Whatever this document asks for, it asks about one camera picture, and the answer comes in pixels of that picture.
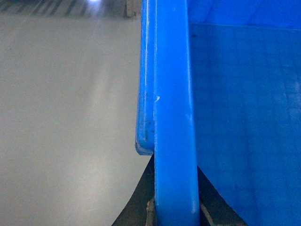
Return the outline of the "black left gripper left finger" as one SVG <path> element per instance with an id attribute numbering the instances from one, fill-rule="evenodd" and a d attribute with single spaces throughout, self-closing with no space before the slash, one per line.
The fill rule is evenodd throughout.
<path id="1" fill-rule="evenodd" d="M 132 196 L 112 223 L 114 226 L 156 226 L 154 155 L 151 156 Z"/>

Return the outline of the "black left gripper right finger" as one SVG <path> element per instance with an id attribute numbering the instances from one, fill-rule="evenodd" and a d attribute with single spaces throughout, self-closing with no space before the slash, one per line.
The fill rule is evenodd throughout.
<path id="1" fill-rule="evenodd" d="M 226 203 L 199 167 L 197 172 L 200 224 L 202 226 L 246 226 L 247 223 Z"/>

